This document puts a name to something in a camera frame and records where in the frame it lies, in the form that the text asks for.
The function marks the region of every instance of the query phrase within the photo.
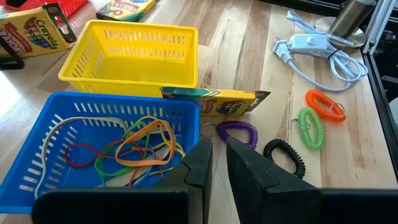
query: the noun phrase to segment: green spiral keychain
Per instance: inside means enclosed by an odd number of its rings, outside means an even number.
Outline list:
[[[310,121],[314,124],[315,142],[312,140],[308,131],[311,126],[307,123],[307,117],[309,117]],[[298,127],[302,141],[309,149],[313,151],[322,149],[325,143],[325,132],[321,119],[312,108],[305,107],[301,109],[298,118],[293,119],[293,124]]]

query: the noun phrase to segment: crayola box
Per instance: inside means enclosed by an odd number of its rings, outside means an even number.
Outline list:
[[[156,0],[112,0],[96,13],[97,19],[138,22]]]
[[[252,111],[269,94],[268,91],[162,87],[163,98],[195,100],[201,106],[201,114],[210,116],[242,116]]]
[[[57,27],[57,19],[66,22]],[[76,37],[57,3],[0,15],[0,35],[21,58],[66,50]],[[9,54],[0,49],[0,58]]]

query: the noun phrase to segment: orange spiral keychain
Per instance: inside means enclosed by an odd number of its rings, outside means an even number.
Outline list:
[[[315,110],[319,117],[334,122],[342,122],[346,119],[344,114],[344,107],[340,103],[335,103],[331,98],[325,96],[323,93],[317,90],[310,90],[305,95],[305,101],[307,105]],[[329,107],[329,110],[323,109],[317,101],[323,103]]]

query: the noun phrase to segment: spiral keychain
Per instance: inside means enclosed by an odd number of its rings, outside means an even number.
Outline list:
[[[344,107],[341,103],[335,103],[331,98],[327,97],[318,90],[310,90],[305,95],[307,105],[313,108],[319,117],[334,122],[342,122],[346,119]],[[323,109],[317,101],[326,105],[329,110]]]
[[[271,162],[275,163],[274,158],[272,158],[272,152],[274,149],[279,148],[286,152],[286,154],[293,160],[296,165],[296,171],[293,175],[302,179],[305,176],[305,164],[303,159],[299,156],[299,154],[293,149],[290,144],[281,140],[274,139],[271,140],[264,148],[264,152],[262,153],[265,158],[269,159]]]
[[[246,143],[246,145],[251,149],[256,149],[257,142],[259,140],[259,134],[253,125],[244,121],[225,121],[218,124],[216,126],[216,131],[220,139],[224,142],[227,142],[227,140],[231,137],[226,131],[228,129],[240,129],[248,131],[250,140],[248,143]]]
[[[308,132],[311,126],[307,123],[307,117],[309,117],[314,124],[315,142],[312,141],[311,135]],[[309,149],[313,151],[322,149],[325,142],[325,132],[321,119],[312,108],[305,107],[301,109],[298,114],[298,119],[293,119],[292,122],[298,127],[302,141]]]

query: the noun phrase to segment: purple spiral keychain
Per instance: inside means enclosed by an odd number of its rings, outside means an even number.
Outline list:
[[[248,145],[251,149],[256,149],[257,142],[259,140],[259,134],[257,129],[244,121],[225,121],[216,126],[216,132],[220,139],[224,142],[231,137],[226,130],[228,129],[239,129],[239,130],[246,130],[250,135],[250,140],[246,145]]]

